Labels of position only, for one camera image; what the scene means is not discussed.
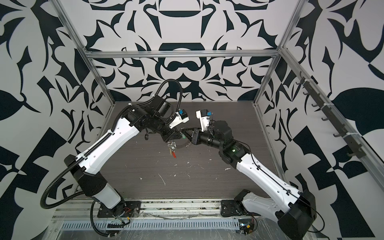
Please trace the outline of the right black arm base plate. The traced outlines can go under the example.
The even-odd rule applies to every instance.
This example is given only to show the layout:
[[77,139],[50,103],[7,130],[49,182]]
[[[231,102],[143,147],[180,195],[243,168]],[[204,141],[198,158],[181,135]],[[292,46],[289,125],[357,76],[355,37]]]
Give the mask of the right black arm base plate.
[[224,218],[240,217],[240,216],[255,216],[255,217],[261,216],[256,213],[248,212],[245,209],[243,203],[237,200],[221,200],[220,214]]

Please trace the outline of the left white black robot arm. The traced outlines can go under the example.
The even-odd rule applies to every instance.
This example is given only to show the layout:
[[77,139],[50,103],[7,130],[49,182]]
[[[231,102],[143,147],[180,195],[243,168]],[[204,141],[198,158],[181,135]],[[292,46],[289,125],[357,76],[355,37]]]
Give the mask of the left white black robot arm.
[[166,120],[164,114],[170,107],[171,104],[159,96],[146,105],[129,104],[97,142],[76,157],[69,155],[65,159],[66,165],[75,164],[71,174],[84,195],[111,211],[123,208],[123,197],[102,176],[101,169],[114,153],[143,130],[147,135],[159,134],[165,143],[181,139],[182,134],[176,127],[189,120],[188,114],[178,108],[170,120]]

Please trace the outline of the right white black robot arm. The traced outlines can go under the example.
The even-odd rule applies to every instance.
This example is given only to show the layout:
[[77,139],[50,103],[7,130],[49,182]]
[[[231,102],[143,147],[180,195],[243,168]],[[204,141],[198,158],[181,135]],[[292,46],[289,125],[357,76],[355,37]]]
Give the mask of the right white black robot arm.
[[243,190],[237,198],[250,214],[258,214],[278,224],[291,240],[301,240],[317,218],[315,196],[300,191],[266,168],[251,148],[234,139],[225,121],[216,121],[206,130],[183,128],[181,133],[194,145],[216,148],[222,160],[257,184],[269,198]]

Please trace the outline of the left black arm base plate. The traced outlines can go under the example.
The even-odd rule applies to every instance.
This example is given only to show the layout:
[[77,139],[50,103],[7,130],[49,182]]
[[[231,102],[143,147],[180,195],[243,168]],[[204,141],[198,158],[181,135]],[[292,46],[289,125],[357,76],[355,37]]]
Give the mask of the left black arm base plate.
[[100,203],[98,218],[114,218],[114,217],[133,217],[138,215],[141,210],[141,201],[125,201],[118,203],[113,209],[108,209],[104,204]]

